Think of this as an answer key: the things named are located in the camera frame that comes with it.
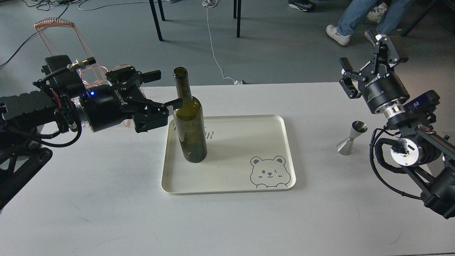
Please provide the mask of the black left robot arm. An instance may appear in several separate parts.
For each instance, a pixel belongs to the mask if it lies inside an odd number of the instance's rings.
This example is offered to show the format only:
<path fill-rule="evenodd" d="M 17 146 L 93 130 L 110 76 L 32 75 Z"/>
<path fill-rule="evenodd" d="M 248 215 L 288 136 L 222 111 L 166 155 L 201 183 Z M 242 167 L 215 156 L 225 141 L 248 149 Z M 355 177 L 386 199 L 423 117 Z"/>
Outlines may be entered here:
<path fill-rule="evenodd" d="M 87 123 L 93 132 L 132 119 L 137 133 L 163 127 L 178 98 L 166 103 L 147 99 L 141 85 L 161 79 L 159 70 L 134 67 L 107 72 L 108 84 L 87 89 L 78 70 L 96 64 L 94 57 L 72 62 L 66 55 L 45 59 L 37 91 L 1 97 L 1 208 L 52 158 L 54 148 L 68 147 Z"/>

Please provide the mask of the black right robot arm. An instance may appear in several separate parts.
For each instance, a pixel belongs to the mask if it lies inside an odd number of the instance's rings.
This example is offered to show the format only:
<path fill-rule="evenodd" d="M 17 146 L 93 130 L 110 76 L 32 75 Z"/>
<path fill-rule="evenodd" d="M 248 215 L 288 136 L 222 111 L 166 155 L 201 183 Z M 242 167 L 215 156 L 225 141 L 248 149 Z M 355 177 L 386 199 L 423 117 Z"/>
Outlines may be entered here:
<path fill-rule="evenodd" d="M 449 136 L 439 136 L 432 127 L 439 95 L 434 90 L 409 100 L 405 86 L 395 74 L 408 55 L 397 36 L 366 31 L 374 44 L 371 60 L 355 72 L 347 58 L 340 58 L 343 77 L 339 83 L 349 98 L 363 97 L 372 114 L 383 113 L 387 124 L 380 133 L 398 130 L 397 139 L 381 138 L 374 132 L 369 146 L 369 160 L 382 181 L 374 160 L 393 173 L 407 174 L 422 190 L 419 197 L 392 191 L 423 201 L 424 206 L 444 218 L 455 215 L 454 145 Z"/>

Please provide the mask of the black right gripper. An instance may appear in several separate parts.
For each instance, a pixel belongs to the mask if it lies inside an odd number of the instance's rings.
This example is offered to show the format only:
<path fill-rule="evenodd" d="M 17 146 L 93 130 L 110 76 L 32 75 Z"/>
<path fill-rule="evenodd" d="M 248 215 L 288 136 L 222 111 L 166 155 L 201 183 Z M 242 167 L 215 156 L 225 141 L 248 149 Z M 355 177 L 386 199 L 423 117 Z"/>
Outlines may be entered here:
<path fill-rule="evenodd" d="M 405 103 L 410 95 L 394 67 L 408 61 L 408 54 L 398 36 L 379 34 L 376 29 L 367 29 L 366 38 L 374 43 L 373 56 L 369 64 L 355 72 L 348 58 L 339 59 L 342 66 L 342 78 L 339 83 L 349 99 L 359 98 L 362 94 L 369 110 L 373 114 L 381 113 L 382 105 L 397 101 Z M 358 82 L 358 90 L 353 80 Z"/>

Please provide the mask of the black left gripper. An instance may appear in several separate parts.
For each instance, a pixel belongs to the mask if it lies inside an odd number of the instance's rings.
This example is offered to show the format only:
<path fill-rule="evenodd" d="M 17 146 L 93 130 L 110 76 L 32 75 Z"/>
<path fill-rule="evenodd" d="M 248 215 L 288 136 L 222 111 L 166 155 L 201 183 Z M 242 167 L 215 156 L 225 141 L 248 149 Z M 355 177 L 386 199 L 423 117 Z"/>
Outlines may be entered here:
<path fill-rule="evenodd" d="M 143 73 L 127 66 L 106 74 L 112 86 L 87 89 L 80 97 L 80 116 L 93 132 L 98 132 L 132 119 L 137 133 L 164 127 L 173 111 L 183 107 L 183 99 L 159 103 L 142 98 L 139 87 L 161 79 L 161 71 Z"/>

